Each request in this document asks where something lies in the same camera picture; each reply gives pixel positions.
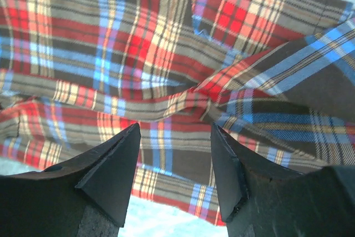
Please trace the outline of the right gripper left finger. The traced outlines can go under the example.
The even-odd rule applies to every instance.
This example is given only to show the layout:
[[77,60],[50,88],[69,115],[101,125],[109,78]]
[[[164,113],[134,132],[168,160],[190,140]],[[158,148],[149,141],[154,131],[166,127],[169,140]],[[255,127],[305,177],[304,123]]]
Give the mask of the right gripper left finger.
[[1,176],[2,236],[117,236],[140,147],[133,124],[41,172]]

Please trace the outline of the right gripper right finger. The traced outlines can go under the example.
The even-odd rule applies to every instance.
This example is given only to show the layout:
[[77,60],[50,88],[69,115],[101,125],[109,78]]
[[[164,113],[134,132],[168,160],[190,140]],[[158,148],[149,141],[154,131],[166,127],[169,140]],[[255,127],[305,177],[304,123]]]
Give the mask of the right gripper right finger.
[[249,150],[218,125],[211,155],[229,236],[353,236],[354,167],[303,174]]

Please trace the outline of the red brown plaid shirt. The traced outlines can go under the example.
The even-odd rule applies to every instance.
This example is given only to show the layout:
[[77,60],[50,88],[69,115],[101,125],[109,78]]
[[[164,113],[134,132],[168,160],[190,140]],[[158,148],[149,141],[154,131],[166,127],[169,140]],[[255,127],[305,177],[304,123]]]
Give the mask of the red brown plaid shirt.
[[132,194],[222,225],[218,124],[299,172],[354,164],[343,0],[1,0],[1,156],[45,169],[130,125]]

